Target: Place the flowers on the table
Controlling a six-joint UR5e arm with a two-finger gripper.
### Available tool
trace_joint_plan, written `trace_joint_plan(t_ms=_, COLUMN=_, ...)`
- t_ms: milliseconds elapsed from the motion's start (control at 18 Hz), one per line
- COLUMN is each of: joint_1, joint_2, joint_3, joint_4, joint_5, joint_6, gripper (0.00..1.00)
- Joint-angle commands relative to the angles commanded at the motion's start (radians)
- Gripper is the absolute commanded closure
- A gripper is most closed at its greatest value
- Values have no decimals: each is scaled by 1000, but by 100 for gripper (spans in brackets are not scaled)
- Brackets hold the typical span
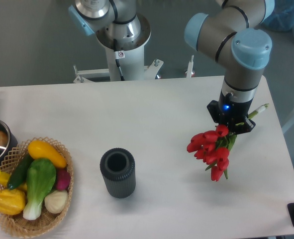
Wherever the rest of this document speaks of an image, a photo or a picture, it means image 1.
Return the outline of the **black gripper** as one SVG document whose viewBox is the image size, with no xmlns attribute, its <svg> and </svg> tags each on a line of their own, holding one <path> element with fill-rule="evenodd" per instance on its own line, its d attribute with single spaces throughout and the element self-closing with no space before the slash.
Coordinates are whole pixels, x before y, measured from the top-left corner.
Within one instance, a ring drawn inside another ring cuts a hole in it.
<svg viewBox="0 0 294 239">
<path fill-rule="evenodd" d="M 232 133 L 243 134 L 251 132 L 256 126 L 255 122 L 248 118 L 251 103 L 252 101 L 224 104 L 213 100 L 207 105 L 207 109 L 215 123 L 227 126 Z"/>
</svg>

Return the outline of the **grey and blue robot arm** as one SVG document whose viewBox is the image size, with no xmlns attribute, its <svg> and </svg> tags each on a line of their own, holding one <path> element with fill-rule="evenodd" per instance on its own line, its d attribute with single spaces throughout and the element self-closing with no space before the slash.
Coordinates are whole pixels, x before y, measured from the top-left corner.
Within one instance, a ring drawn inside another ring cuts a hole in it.
<svg viewBox="0 0 294 239">
<path fill-rule="evenodd" d="M 226 70 L 218 101 L 208 104 L 215 123 L 235 134 L 250 132 L 248 111 L 272 49 L 270 36 L 257 30 L 273 11 L 272 0 L 224 0 L 221 12 L 194 15 L 184 30 L 185 42 Z M 68 9 L 75 25 L 95 34 L 105 48 L 110 79 L 147 79 L 144 47 L 151 35 L 148 20 L 134 0 L 77 0 Z"/>
</svg>

